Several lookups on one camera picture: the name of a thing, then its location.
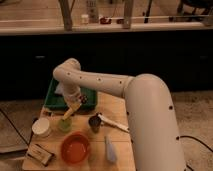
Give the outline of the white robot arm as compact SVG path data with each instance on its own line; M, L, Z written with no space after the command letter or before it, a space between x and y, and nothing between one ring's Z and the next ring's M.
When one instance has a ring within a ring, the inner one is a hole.
M53 77L68 89L81 86L125 100L136 171L186 170L171 93L161 78L85 72L74 58L55 67Z

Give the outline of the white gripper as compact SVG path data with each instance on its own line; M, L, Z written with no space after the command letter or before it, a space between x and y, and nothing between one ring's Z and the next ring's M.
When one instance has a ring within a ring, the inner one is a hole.
M88 100L87 96L81 92L81 88L76 85L62 85L62 95L68 107L74 108L85 104Z

